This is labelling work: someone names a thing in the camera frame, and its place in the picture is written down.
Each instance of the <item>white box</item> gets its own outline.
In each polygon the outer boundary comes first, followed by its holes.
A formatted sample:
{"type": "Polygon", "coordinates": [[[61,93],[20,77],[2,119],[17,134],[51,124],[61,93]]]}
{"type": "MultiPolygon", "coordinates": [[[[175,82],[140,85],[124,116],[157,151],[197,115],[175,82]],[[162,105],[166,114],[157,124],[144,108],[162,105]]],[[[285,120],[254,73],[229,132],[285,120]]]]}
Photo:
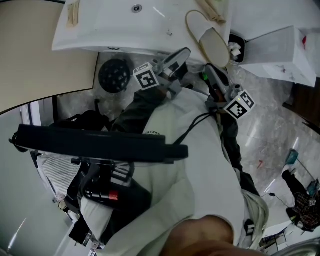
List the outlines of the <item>white box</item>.
{"type": "Polygon", "coordinates": [[[263,35],[246,44],[240,66],[261,78],[315,87],[317,75],[307,60],[303,38],[293,26],[263,35]]]}

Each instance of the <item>black ball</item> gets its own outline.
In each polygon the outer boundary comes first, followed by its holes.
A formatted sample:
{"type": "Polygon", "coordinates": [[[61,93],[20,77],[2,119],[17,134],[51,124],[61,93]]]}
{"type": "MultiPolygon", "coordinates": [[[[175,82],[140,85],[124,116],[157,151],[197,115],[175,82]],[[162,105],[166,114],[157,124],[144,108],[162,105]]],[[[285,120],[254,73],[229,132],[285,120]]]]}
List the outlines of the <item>black ball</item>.
{"type": "Polygon", "coordinates": [[[111,59],[102,65],[98,78],[106,92],[116,94],[127,89],[131,73],[126,61],[111,59]]]}

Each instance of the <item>white slipper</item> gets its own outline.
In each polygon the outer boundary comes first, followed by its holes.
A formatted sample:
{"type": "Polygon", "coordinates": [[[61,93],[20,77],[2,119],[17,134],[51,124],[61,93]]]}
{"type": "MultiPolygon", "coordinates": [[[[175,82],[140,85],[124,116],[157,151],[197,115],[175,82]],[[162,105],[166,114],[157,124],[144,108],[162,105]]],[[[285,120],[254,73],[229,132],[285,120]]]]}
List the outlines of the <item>white slipper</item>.
{"type": "Polygon", "coordinates": [[[214,24],[197,10],[191,10],[186,14],[185,23],[205,59],[224,68],[230,61],[230,53],[226,42],[214,28],[214,24]]]}

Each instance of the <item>marble floor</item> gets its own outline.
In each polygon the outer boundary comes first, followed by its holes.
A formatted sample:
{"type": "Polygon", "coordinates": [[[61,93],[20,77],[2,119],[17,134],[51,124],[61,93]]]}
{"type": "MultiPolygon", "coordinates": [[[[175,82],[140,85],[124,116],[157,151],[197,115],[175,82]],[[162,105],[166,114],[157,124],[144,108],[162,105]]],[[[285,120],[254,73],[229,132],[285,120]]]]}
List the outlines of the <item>marble floor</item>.
{"type": "MultiPolygon", "coordinates": [[[[101,53],[97,71],[110,59],[126,60],[130,70],[154,59],[140,54],[101,53]]],[[[252,175],[261,196],[275,193],[288,206],[293,206],[293,196],[281,178],[282,167],[289,152],[294,147],[299,152],[300,161],[314,178],[320,176],[320,135],[303,124],[304,120],[282,107],[290,97],[292,83],[257,77],[241,67],[228,67],[230,78],[241,84],[256,102],[252,112],[238,122],[238,144],[241,148],[243,170],[252,175]]],[[[188,73],[183,85],[193,84],[196,88],[208,91],[198,76],[188,73]]],[[[121,114],[132,101],[134,92],[140,87],[133,79],[126,91],[118,94],[105,92],[99,85],[96,72],[93,90],[65,94],[58,97],[58,113],[61,119],[87,110],[94,110],[94,100],[100,99],[100,111],[111,120],[121,114]]],[[[312,181],[310,175],[297,165],[296,177],[306,187],[312,181]]],[[[283,206],[276,197],[263,199],[270,207],[283,206]]]]}

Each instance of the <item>striped fabric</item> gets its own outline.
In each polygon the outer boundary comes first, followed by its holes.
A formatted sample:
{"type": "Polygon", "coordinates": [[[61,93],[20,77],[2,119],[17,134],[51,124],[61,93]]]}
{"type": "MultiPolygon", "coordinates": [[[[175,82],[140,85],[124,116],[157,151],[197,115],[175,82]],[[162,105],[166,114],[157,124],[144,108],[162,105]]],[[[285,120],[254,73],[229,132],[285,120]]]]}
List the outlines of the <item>striped fabric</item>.
{"type": "Polygon", "coordinates": [[[80,165],[72,164],[71,159],[71,156],[46,152],[38,156],[36,160],[39,169],[43,171],[52,184],[65,196],[71,182],[80,169],[80,165]]]}

